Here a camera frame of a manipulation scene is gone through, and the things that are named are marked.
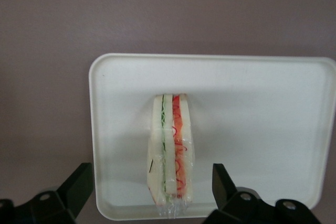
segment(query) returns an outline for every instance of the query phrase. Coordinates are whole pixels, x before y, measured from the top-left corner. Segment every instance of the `plastic tray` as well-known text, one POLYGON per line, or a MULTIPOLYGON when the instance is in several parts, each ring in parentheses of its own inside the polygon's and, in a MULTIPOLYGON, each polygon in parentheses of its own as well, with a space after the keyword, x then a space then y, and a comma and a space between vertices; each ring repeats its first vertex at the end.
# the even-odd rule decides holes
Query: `plastic tray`
POLYGON ((212 164, 274 204, 320 198, 336 94, 329 58, 106 54, 89 73, 96 197, 109 219, 161 218, 146 185, 156 94, 187 93, 195 144, 194 202, 216 208, 212 164))

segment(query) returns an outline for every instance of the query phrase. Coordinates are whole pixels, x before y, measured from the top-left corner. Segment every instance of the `wrapped sandwich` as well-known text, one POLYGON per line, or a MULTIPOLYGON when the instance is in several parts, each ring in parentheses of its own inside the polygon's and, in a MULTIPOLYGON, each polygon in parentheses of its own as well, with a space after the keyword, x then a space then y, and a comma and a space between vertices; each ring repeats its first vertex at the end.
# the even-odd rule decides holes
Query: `wrapped sandwich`
POLYGON ((147 184, 161 215, 174 218, 193 200, 194 147, 185 94, 154 99, 147 184))

